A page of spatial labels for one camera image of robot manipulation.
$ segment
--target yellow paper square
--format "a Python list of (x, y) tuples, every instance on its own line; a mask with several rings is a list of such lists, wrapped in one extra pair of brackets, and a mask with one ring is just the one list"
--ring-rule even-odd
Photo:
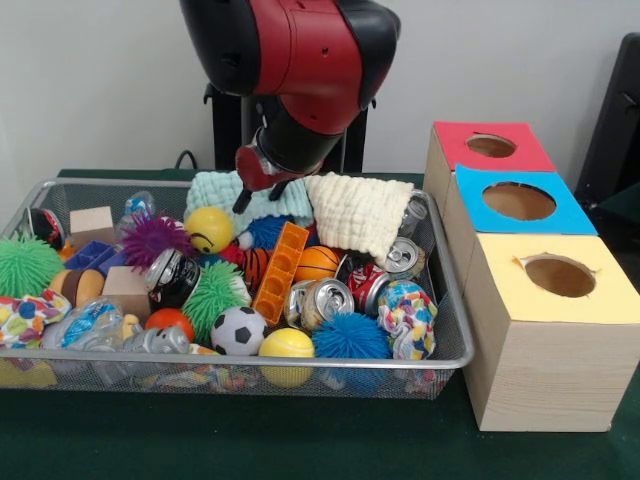
[[(640, 295), (599, 237), (478, 234), (491, 274), (510, 317), (527, 322), (640, 323)], [(526, 259), (552, 254), (590, 270), (591, 293), (578, 298), (551, 293), (534, 283)]]

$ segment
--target purple spiky ball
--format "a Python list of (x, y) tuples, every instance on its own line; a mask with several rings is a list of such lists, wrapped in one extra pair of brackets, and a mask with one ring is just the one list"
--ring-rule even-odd
[(134, 270), (146, 270), (167, 248), (175, 248), (185, 255), (193, 254), (191, 238), (177, 222), (160, 214), (134, 215), (135, 227), (123, 229), (122, 239), (127, 264)]

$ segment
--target red ball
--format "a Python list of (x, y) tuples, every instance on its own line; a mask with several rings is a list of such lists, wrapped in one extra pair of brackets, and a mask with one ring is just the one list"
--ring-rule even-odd
[(152, 313), (145, 324), (145, 328), (147, 329), (170, 327), (180, 327), (189, 339), (189, 342), (193, 342), (193, 339), (196, 338), (196, 332), (193, 330), (193, 325), (191, 325), (189, 317), (175, 308), (163, 308)]

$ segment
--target black cable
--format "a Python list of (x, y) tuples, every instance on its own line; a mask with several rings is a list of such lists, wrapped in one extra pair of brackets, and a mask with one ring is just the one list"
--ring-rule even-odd
[(196, 160), (195, 155), (191, 153), (191, 150), (184, 150), (180, 155), (178, 155), (178, 160), (176, 160), (176, 166), (173, 168), (180, 168), (184, 157), (189, 157), (189, 159), (191, 160), (191, 166), (195, 170), (198, 170), (198, 161)]

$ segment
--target white wall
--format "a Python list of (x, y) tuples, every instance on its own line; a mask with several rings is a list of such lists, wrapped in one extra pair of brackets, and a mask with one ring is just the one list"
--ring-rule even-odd
[[(638, 0), (382, 0), (403, 36), (367, 171), (422, 172), (434, 120), (529, 121), (573, 182)], [(178, 0), (0, 0), (0, 223), (63, 167), (213, 166)]]

